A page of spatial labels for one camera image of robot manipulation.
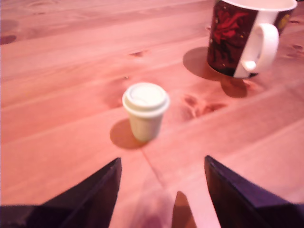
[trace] dark pointed object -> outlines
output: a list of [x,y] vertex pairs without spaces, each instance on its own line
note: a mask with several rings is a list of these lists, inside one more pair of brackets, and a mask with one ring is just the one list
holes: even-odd
[[1,228],[108,228],[121,173],[117,158],[41,206],[1,206]]
[[187,196],[181,191],[175,198],[171,228],[197,228]]
[[304,205],[249,182],[210,156],[205,174],[222,228],[304,228]]

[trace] ceramic mug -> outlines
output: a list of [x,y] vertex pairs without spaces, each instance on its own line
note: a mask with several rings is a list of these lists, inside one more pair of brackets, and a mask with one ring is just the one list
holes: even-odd
[[267,69],[296,6],[296,0],[216,0],[208,64],[237,78],[255,76]]

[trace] white plastic lid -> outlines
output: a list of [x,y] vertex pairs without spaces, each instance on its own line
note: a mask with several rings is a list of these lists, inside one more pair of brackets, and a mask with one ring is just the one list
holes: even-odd
[[141,117],[160,115],[169,107],[170,99],[166,91],[152,83],[137,83],[123,95],[123,105],[128,112]]

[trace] white mug handle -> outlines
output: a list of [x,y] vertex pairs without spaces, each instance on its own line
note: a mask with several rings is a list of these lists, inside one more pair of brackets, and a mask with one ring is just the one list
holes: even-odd
[[260,23],[255,28],[257,34],[262,35],[262,48],[257,61],[243,60],[244,69],[250,73],[259,73],[269,67],[275,59],[279,45],[279,32],[277,28],[268,23]]

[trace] table surface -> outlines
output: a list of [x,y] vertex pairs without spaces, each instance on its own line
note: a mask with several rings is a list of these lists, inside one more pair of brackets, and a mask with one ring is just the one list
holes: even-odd
[[[2,1],[2,204],[41,204],[121,157],[111,228],[171,227],[179,190],[197,227],[219,228],[207,154],[304,202],[304,3],[272,67],[248,80],[206,66],[213,3]],[[147,144],[132,136],[121,101],[142,81],[171,97]]]

